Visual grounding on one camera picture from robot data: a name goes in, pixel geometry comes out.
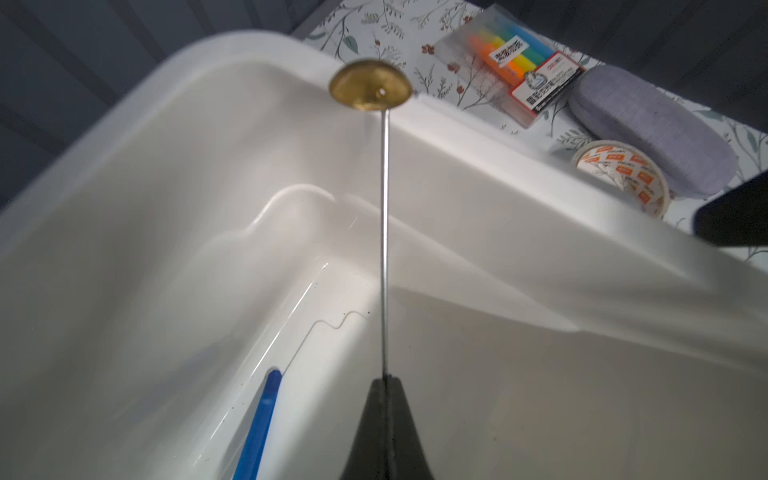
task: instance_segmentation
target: blue stick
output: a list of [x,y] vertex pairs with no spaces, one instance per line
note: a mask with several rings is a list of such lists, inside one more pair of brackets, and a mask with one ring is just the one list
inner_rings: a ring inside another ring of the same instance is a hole
[[232,480],[256,480],[261,454],[264,452],[266,434],[270,430],[272,412],[275,409],[277,390],[282,379],[283,374],[279,370],[273,370],[266,376],[264,391],[261,394],[261,399],[259,399],[256,415],[253,416],[253,423],[250,424],[250,430],[245,439],[245,445],[243,445],[243,452],[240,453],[240,460]]

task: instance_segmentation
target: yellow highlighter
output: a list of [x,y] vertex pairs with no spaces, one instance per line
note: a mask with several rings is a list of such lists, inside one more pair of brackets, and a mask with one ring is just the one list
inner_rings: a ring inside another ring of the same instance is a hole
[[513,58],[512,61],[509,63],[515,64],[515,66],[518,67],[520,70],[522,70],[523,73],[525,73],[526,71],[533,71],[536,69],[536,64],[528,60],[523,55],[518,55],[517,57]]
[[521,74],[518,75],[515,68],[510,68],[511,64],[507,64],[504,67],[499,67],[498,64],[489,56],[491,52],[496,49],[496,47],[479,37],[471,37],[469,41],[472,43],[475,51],[478,53],[478,55],[480,55],[480,58],[482,58],[487,66],[495,71],[500,77],[504,78],[513,88],[517,87],[523,82],[523,76]]
[[[505,43],[503,38],[486,29],[482,29],[480,31],[480,37],[483,39],[483,41],[486,41],[492,45],[494,49],[500,48]],[[522,55],[518,55],[517,57],[513,58],[512,61],[505,65],[505,67],[513,70],[515,74],[520,78],[525,76],[526,71],[532,71],[536,69],[536,65]]]

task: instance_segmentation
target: floral tablecloth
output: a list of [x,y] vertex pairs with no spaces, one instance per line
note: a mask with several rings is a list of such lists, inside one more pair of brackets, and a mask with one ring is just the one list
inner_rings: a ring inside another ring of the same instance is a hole
[[[419,92],[454,104],[500,130],[570,160],[574,150],[594,140],[567,108],[567,100],[550,105],[529,128],[520,127],[510,117],[496,111],[487,97],[488,89],[461,80],[453,68],[444,65],[435,54],[434,44],[459,26],[470,22],[480,8],[458,0],[345,0],[334,9],[305,42],[342,60],[380,58],[400,67]],[[550,41],[585,68],[600,62],[556,41]],[[763,152],[768,150],[768,134],[726,118],[703,105],[664,92],[699,116],[736,151],[737,175],[726,190],[742,184],[763,171]],[[691,232],[694,212],[718,195],[695,200],[676,198],[664,221]],[[768,248],[724,249],[731,255],[768,270]]]

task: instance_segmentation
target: gold round disc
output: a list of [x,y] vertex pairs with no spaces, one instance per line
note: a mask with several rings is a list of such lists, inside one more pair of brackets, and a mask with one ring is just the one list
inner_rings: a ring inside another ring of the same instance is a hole
[[379,60],[358,60],[339,70],[328,86],[340,104],[362,111],[386,110],[406,102],[413,88],[408,78]]

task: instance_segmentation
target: plastic packaging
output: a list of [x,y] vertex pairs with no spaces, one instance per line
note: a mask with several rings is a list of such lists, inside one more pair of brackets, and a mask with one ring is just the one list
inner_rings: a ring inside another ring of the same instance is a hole
[[525,128],[584,73],[498,5],[439,41],[435,54]]

